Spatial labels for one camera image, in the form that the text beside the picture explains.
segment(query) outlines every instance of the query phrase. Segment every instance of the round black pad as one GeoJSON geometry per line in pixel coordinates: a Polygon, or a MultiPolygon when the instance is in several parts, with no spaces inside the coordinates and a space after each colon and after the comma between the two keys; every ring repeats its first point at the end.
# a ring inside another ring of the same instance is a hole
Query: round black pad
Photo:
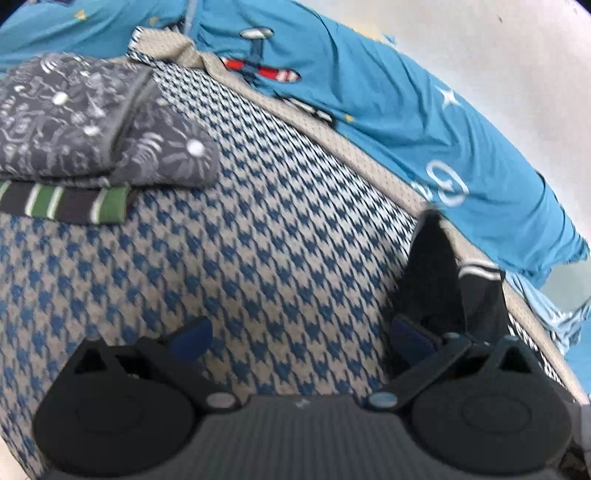
{"type": "Polygon", "coordinates": [[[164,462],[182,447],[194,423],[180,392],[156,382],[84,374],[71,388],[52,389],[34,421],[47,460],[67,473],[123,476],[164,462]]]}
{"type": "Polygon", "coordinates": [[[484,475],[534,472],[569,445],[570,416],[545,378],[516,372],[462,378],[422,393],[414,431],[428,452],[484,475]]]}

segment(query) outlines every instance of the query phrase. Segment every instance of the gray ribbed surface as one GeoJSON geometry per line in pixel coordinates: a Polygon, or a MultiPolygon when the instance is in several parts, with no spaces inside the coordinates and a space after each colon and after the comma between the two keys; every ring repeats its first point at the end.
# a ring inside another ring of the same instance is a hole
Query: gray ribbed surface
{"type": "MultiPolygon", "coordinates": [[[[46,480],[75,477],[50,474],[46,480]]],[[[128,480],[462,480],[485,478],[430,458],[398,417],[360,409],[350,397],[253,397],[211,416],[166,465],[128,480]]],[[[505,480],[558,480],[545,471],[505,480]]]]}

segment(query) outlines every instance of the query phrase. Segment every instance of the blue button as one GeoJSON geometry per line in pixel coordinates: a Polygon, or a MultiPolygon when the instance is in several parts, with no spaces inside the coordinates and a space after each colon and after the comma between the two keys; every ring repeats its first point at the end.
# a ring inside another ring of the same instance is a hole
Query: blue button
{"type": "Polygon", "coordinates": [[[369,404],[373,408],[380,410],[387,410],[393,408],[398,403],[398,397],[390,392],[378,392],[374,393],[369,398],[369,404]]]}

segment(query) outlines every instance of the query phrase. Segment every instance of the striped fabric edge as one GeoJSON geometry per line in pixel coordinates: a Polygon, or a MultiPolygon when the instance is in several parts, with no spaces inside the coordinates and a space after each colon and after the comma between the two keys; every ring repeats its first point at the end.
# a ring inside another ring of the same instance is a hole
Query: striped fabric edge
{"type": "Polygon", "coordinates": [[[131,187],[76,189],[0,180],[0,212],[94,225],[124,223],[131,187]]]}

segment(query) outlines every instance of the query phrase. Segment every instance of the white wall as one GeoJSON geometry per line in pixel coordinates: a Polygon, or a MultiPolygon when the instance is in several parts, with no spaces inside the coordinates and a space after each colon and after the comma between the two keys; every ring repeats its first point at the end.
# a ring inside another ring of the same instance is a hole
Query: white wall
{"type": "MultiPolygon", "coordinates": [[[[573,0],[303,0],[379,28],[458,91],[547,179],[591,239],[591,16],[573,0]]],[[[564,309],[591,295],[591,262],[557,269],[564,309]]]]}

